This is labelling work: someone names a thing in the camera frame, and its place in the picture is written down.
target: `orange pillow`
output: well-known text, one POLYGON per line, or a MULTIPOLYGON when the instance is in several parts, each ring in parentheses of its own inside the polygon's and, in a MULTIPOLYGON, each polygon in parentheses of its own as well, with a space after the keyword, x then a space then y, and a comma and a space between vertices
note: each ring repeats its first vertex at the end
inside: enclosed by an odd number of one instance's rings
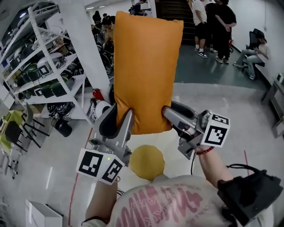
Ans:
POLYGON ((117 124, 134 110, 132 134, 171 129, 163 117, 170 106, 183 21, 117 12, 114 28, 114 97, 117 124))

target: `black shorts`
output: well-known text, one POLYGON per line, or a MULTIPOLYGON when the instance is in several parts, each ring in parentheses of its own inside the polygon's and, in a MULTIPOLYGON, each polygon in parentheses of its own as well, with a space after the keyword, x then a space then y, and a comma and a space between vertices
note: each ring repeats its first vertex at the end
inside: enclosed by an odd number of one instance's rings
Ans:
POLYGON ((195 36, 197 36, 199 39, 206 39, 208 36, 208 26, 207 23, 199 23, 195 27, 195 36))

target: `staircase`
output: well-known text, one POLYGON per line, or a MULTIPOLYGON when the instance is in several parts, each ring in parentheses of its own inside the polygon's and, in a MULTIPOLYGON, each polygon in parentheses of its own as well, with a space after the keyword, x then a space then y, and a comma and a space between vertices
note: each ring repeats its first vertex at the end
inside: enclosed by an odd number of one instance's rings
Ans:
POLYGON ((164 20, 183 20, 182 44, 195 45, 193 14, 187 0, 155 0, 157 17, 164 20))

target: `red line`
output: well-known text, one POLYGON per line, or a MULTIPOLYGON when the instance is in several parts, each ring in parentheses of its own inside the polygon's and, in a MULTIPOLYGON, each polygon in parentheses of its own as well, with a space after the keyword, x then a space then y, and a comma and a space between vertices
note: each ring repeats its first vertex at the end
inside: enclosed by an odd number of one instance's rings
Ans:
POLYGON ((244 153, 245 153, 245 163, 246 163, 246 165, 249 165, 249 164, 248 164, 247 153, 246 153, 245 150, 244 150, 244 153))
MULTIPOLYGON (((87 144, 88 144, 89 138, 91 137, 92 131, 93 131, 93 128, 91 128, 91 130, 90 130, 88 139, 87 139, 87 141, 86 141, 85 148, 87 147, 87 144)), ((73 198, 74 198, 74 193, 75 193, 75 189, 76 189, 76 184, 77 184, 78 177, 79 177, 79 174, 76 174, 75 183, 74 183, 74 185, 73 185, 73 190, 72 190, 72 195, 71 195, 70 205, 69 205, 68 225, 69 225, 70 227, 71 227, 71 225, 70 225, 70 221, 71 221, 71 208, 72 208, 72 203, 73 203, 73 198)))

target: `sneaker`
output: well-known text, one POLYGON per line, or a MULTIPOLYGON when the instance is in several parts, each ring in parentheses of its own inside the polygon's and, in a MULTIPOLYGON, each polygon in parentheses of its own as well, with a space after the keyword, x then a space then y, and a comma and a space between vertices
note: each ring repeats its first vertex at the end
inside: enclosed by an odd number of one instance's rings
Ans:
POLYGON ((218 53, 218 51, 217 51, 217 50, 214 50, 213 48, 210 48, 210 52, 211 52, 211 53, 218 53))
POLYGON ((223 58, 223 61, 226 63, 226 64, 229 64, 229 59, 226 59, 226 58, 223 58))
POLYGON ((250 75, 249 78, 250 78, 251 80, 254 80, 254 79, 256 78, 256 76, 250 75))
POLYGON ((238 67, 238 68, 242 68, 243 66, 238 65, 236 62, 233 63, 233 66, 238 67))
POLYGON ((203 58, 205 58, 205 59, 208 58, 207 55, 204 54, 204 52, 198 52, 197 54, 198 54, 200 57, 203 57, 203 58))
POLYGON ((216 61, 218 61, 220 64, 222 64, 222 63, 223 63, 223 60, 222 60, 222 59, 220 59, 218 56, 216 56, 216 57, 215 57, 215 60, 216 60, 216 61))

